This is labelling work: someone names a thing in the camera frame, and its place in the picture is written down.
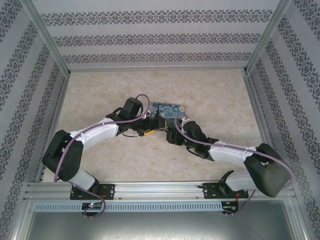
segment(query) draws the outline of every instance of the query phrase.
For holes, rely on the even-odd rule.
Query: black cable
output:
[[[144,106],[143,105],[141,105],[141,107],[140,107],[140,115],[139,116],[137,116],[137,117],[140,117],[141,116],[141,114],[144,112]]]
[[[118,107],[116,110],[113,111],[114,114],[117,114],[122,109],[122,107]]]
[[[187,147],[186,150],[187,150],[189,153],[191,153],[191,154],[199,157],[198,154],[194,153],[193,151],[190,151],[190,147]]]

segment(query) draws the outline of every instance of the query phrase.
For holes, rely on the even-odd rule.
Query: beige marble floor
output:
[[[208,137],[242,146],[261,143],[240,70],[72,73],[57,130],[95,124],[140,93],[152,102],[184,105]],[[167,143],[162,132],[107,139],[83,154],[81,166],[103,182],[218,180],[239,168],[196,157]],[[43,181],[53,181],[48,169]]]

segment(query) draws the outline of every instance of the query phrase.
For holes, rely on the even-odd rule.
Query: purple cable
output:
[[[58,166],[56,167],[56,170],[55,170],[55,173],[54,173],[53,181],[54,181],[54,182],[57,182],[57,181],[59,180],[58,174],[59,174],[59,172],[60,172],[62,163],[64,162],[65,156],[66,156],[66,154],[67,154],[67,152],[68,152],[71,144],[72,144],[77,138],[79,138],[82,134],[90,131],[91,129],[94,129],[94,128],[97,128],[97,127],[100,127],[100,126],[105,126],[105,125],[110,125],[110,124],[127,124],[127,123],[133,123],[133,122],[135,122],[135,121],[143,118],[145,115],[147,115],[148,110],[149,110],[149,108],[150,108],[150,99],[149,99],[149,97],[148,97],[147,95],[145,95],[145,94],[143,94],[143,93],[142,93],[142,94],[139,94],[138,96],[136,96],[136,99],[139,98],[139,97],[141,97],[141,96],[143,96],[143,97],[145,97],[145,98],[147,99],[148,104],[147,104],[146,110],[145,110],[140,116],[136,117],[135,119],[126,120],[126,121],[111,121],[111,122],[101,122],[101,123],[97,123],[97,124],[95,124],[95,125],[93,125],[93,126],[90,126],[90,127],[86,128],[85,130],[83,130],[82,132],[80,132],[79,134],[77,134],[74,138],[72,138],[71,141],[70,141],[70,142],[67,144],[67,146],[65,147],[64,152],[62,153],[62,156],[61,156],[61,158],[60,158],[60,161],[59,161]],[[105,202],[105,200],[103,199],[103,197],[101,197],[101,196],[99,196],[99,195],[97,195],[97,194],[94,194],[93,192],[84,190],[84,189],[81,188],[80,186],[75,185],[75,187],[78,188],[78,189],[80,189],[81,191],[84,191],[84,192],[86,192],[86,193],[88,193],[88,194],[91,194],[91,195],[93,195],[93,196],[101,199],[101,201],[103,202],[103,210],[102,210],[101,212],[97,213],[96,215],[91,216],[91,217],[90,217],[91,219],[92,219],[92,218],[95,218],[95,217],[99,216],[101,213],[103,213],[103,211],[106,209],[106,202]]]
[[[292,170],[285,164],[283,163],[282,161],[280,161],[279,159],[276,159],[275,157],[273,156],[269,156],[267,154],[264,154],[262,152],[258,152],[258,151],[255,151],[255,150],[251,150],[251,149],[247,149],[245,147],[239,147],[239,146],[233,146],[233,145],[229,145],[229,144],[220,144],[220,143],[208,143],[208,142],[204,142],[204,141],[198,141],[198,140],[195,140],[195,139],[192,139],[191,137],[185,135],[181,130],[180,128],[178,127],[178,124],[177,124],[177,119],[178,118],[183,118],[185,117],[186,119],[188,118],[187,115],[181,115],[181,116],[176,116],[175,117],[175,120],[174,120],[174,125],[175,125],[175,128],[177,129],[177,131],[182,135],[184,136],[186,139],[190,140],[191,142],[194,142],[196,144],[202,144],[202,145],[207,145],[207,146],[213,146],[213,147],[222,147],[222,148],[229,148],[229,149],[235,149],[235,150],[238,150],[238,151],[245,151],[245,152],[249,152],[249,153],[254,153],[254,154],[257,154],[257,155],[260,155],[262,157],[265,157],[265,158],[268,158],[272,161],[275,161],[276,163],[280,164],[281,166],[283,166],[285,169],[288,170],[288,172],[290,173],[291,175],[291,184],[293,185],[295,183],[295,175],[294,173],[292,172]],[[249,198],[246,200],[246,202],[244,203],[244,205],[236,212],[236,213],[233,213],[233,215],[236,215],[238,214],[239,212],[241,212],[249,203],[249,201],[251,200],[251,198],[254,196],[256,190],[253,190],[253,192],[251,193],[251,195],[249,196]]]

